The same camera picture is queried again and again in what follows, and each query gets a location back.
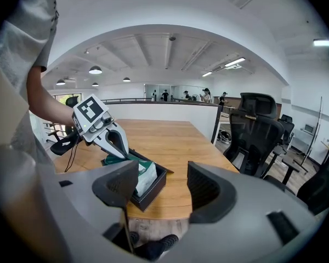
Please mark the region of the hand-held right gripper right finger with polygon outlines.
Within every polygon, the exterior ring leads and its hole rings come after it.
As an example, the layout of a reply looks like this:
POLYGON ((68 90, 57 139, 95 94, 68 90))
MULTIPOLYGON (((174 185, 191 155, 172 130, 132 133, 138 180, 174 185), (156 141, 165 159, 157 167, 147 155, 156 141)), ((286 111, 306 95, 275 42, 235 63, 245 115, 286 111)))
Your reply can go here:
POLYGON ((286 263, 318 224, 307 207, 276 186, 189 162, 189 229, 165 263, 286 263))

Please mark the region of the black rectangular tray box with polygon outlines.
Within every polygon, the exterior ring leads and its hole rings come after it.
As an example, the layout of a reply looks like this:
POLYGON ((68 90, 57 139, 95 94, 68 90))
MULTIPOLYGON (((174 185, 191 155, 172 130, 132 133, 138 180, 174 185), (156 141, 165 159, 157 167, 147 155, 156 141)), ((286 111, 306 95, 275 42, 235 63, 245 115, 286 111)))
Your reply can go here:
MULTIPOLYGON (((143 165, 144 163, 149 164, 150 162, 153 162, 133 149, 129 150, 129 158, 138 160, 140 165, 143 165)), ((153 164, 156 168, 157 178, 141 196, 138 196, 136 194, 136 191, 134 191, 131 197, 131 202, 142 212, 147 210, 147 208, 154 202, 154 200, 160 194, 162 189, 165 187, 167 173, 173 173, 173 171, 155 162, 153 162, 153 164)))

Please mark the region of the person's grey shirt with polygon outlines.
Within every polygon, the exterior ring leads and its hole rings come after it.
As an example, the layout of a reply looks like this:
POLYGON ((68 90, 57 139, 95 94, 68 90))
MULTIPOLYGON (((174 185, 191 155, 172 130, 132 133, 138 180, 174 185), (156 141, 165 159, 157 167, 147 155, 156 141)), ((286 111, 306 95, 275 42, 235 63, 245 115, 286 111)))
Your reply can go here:
MULTIPOLYGON (((26 103, 26 80, 34 66, 48 67, 59 14, 56 0, 19 0, 0 30, 0 69, 26 103)), ((14 149, 28 153, 38 164, 52 165, 33 133, 30 110, 25 113, 11 140, 14 149)))

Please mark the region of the person's left forearm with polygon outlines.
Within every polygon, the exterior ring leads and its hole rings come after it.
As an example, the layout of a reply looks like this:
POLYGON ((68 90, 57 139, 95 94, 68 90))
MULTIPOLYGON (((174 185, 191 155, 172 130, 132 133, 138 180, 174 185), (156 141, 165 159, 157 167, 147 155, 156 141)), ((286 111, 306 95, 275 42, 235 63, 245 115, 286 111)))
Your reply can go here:
POLYGON ((42 86, 40 66, 30 69, 27 80, 29 110, 41 119, 66 126, 73 126, 73 109, 55 100, 42 86))

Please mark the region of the black office chair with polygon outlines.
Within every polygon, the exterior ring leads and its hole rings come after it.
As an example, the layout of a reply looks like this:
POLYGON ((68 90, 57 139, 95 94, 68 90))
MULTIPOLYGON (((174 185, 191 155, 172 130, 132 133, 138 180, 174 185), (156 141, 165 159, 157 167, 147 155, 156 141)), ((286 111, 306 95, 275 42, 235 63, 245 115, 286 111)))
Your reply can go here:
POLYGON ((292 200, 297 201, 304 207, 306 207, 313 215, 318 215, 329 208, 329 155, 324 164, 319 168, 319 171, 313 175, 308 181, 306 181, 298 190, 294 193, 290 190, 286 184, 292 174, 297 171, 300 166, 292 159, 285 158, 283 163, 287 165, 287 173, 283 181, 267 175, 263 180, 274 185, 279 190, 284 192, 292 200))
POLYGON ((285 147, 288 146, 291 138, 293 137, 293 119, 291 116, 282 115, 281 118, 279 118, 277 121, 283 126, 283 135, 279 141, 279 145, 283 148, 283 150, 285 150, 285 147))
POLYGON ((58 139, 57 142, 50 147, 50 150, 54 154, 59 156, 62 156, 68 150, 77 146, 78 143, 81 141, 75 126, 73 127, 66 126, 65 130, 66 130, 66 136, 62 139, 58 139))
POLYGON ((263 178, 266 159, 284 134, 276 120, 277 105, 268 94, 241 93, 237 110, 229 115, 231 143, 224 156, 241 173, 263 178))

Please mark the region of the person's right black shoe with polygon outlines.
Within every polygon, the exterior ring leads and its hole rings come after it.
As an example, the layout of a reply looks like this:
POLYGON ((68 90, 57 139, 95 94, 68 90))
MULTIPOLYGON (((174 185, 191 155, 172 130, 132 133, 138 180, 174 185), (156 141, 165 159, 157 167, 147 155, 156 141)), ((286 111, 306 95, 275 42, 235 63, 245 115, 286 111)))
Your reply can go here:
POLYGON ((147 257, 150 261, 157 260, 164 252, 169 251, 179 241, 175 234, 167 235, 157 241, 147 243, 147 257))

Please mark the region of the green and white packet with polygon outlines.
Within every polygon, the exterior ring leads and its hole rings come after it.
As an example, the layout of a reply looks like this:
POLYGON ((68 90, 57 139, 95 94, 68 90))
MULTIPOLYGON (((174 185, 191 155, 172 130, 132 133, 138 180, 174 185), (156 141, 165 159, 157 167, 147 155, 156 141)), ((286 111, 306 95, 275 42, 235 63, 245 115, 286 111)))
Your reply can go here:
POLYGON ((138 160, 130 159, 129 155, 126 158, 126 160, 138 162, 137 185, 134 186, 134 180, 135 180, 134 175, 132 173, 131 174, 126 173, 124 177, 120 177, 115 181, 116 185, 114 187, 124 190, 125 192, 128 192, 130 189, 133 189, 134 191, 136 191, 136 194, 138 196, 141 196, 149 188, 149 186, 153 183, 153 181, 157 178, 156 168, 153 162, 150 162, 149 164, 144 163, 143 165, 140 165, 138 160))

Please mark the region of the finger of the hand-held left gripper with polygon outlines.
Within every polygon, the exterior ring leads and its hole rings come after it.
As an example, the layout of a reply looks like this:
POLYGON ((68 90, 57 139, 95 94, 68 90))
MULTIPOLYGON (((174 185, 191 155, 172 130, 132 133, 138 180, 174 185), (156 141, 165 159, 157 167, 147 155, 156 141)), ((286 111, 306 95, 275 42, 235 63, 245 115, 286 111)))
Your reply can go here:
POLYGON ((118 158, 126 157, 123 141, 118 135, 98 135, 94 143, 109 155, 118 158))
POLYGON ((113 122, 112 124, 110 124, 109 126, 106 127, 107 130, 107 134, 106 135, 118 135, 124 144, 125 147, 125 152, 126 152, 126 157, 128 157, 129 155, 129 144, 128 144, 128 139, 126 136, 126 132, 124 131, 124 129, 117 123, 113 122))

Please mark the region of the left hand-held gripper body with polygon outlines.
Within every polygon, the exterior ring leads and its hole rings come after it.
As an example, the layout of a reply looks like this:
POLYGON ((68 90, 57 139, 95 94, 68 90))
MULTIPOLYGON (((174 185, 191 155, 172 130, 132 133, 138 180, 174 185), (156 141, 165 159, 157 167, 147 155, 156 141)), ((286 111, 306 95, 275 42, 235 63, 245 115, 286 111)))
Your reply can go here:
POLYGON ((115 121, 109 108, 94 94, 73 107, 72 120, 80 137, 88 143, 115 121))

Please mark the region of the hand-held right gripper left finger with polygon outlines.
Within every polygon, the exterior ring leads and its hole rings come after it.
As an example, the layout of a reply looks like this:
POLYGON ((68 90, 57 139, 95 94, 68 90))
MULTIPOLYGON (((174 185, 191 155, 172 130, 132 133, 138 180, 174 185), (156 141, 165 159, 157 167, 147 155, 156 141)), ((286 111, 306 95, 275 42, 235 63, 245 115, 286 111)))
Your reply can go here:
POLYGON ((138 164, 122 162, 58 175, 57 222, 72 263, 132 263, 127 203, 138 182, 138 164))

